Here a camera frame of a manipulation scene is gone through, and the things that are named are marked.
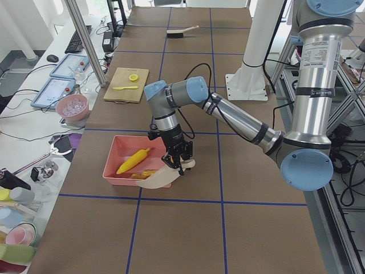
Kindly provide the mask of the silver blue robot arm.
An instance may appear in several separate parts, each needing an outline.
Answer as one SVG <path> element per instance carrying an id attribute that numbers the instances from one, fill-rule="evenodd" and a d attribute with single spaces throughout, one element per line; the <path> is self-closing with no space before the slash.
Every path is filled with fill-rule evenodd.
<path id="1" fill-rule="evenodd" d="M 167 84 L 147 85 L 144 93 L 156 129 L 149 138 L 161 138 L 166 148 L 161 158 L 174 177 L 193 166 L 192 143 L 184 139 L 176 115 L 180 107 L 194 104 L 227 124 L 238 136 L 262 148 L 278 166 L 284 180 L 302 191 L 315 191 L 332 179 L 327 137 L 332 99 L 343 38 L 354 28 L 360 1 L 295 1 L 292 32 L 303 43 L 291 129 L 275 130 L 260 117 L 265 108 L 253 103 L 250 111 L 210 92 L 204 78 L 191 77 Z"/>

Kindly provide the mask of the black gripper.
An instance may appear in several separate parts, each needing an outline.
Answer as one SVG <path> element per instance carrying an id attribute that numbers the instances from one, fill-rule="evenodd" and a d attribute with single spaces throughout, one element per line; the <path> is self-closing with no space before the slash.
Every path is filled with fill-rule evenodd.
<path id="1" fill-rule="evenodd" d="M 177 170 L 179 175 L 185 175 L 181 160 L 189 160 L 192 157 L 193 142 L 184 139 L 181 127 L 174 127 L 166 131 L 160 131 L 155 127 L 148 132 L 149 140 L 158 137 L 162 138 L 166 148 L 166 154 L 161 157 L 161 160 L 169 168 Z"/>

